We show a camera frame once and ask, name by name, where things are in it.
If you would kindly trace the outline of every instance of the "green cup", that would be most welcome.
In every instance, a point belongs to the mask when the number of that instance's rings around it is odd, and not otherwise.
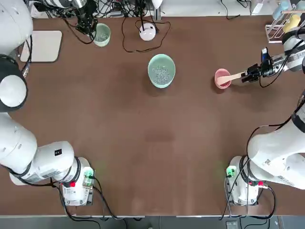
[[[99,23],[96,25],[96,36],[93,42],[97,46],[104,47],[109,43],[110,35],[111,35],[110,28],[103,23]]]

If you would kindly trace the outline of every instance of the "floor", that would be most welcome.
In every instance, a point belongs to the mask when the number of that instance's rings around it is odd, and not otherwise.
[[[237,227],[228,227],[227,229],[241,229],[238,219],[224,218],[222,221],[218,217],[201,218],[177,218],[177,217],[145,217],[140,221],[128,219],[128,229],[225,229],[227,221],[237,221]],[[109,219],[102,222],[97,219],[102,229],[125,229],[125,223],[122,220]],[[248,224],[260,224],[265,220],[252,219],[250,217],[242,219],[243,229]],[[272,217],[270,220],[270,229],[301,229],[304,228],[305,217],[283,216]],[[69,218],[63,217],[39,217],[39,218],[9,218],[0,219],[1,229],[99,229],[99,226],[90,222],[73,222]],[[251,226],[248,229],[267,229],[268,224],[261,226]]]

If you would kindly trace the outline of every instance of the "metal bracket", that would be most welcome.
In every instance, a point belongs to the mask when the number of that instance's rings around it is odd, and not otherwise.
[[[154,21],[161,21],[162,20],[161,7],[157,8],[157,9],[154,9],[153,20]]]

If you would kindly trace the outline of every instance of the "teal bowl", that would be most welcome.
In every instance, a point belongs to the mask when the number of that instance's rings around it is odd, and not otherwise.
[[[175,63],[168,55],[155,55],[148,63],[149,79],[158,88],[169,86],[175,77],[175,73]]]

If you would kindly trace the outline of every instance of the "bowl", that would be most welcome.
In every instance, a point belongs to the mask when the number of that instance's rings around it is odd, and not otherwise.
[[[226,75],[231,75],[226,69],[224,68],[220,68],[215,72],[215,76],[214,76],[214,82],[216,84],[216,86],[220,89],[226,89],[227,87],[229,87],[231,85],[231,80],[224,83],[224,84],[218,84],[217,83],[217,78],[221,77],[221,76],[226,76]]]
[[[157,88],[168,87],[173,81],[175,73],[175,63],[168,55],[155,55],[148,63],[149,79]]]

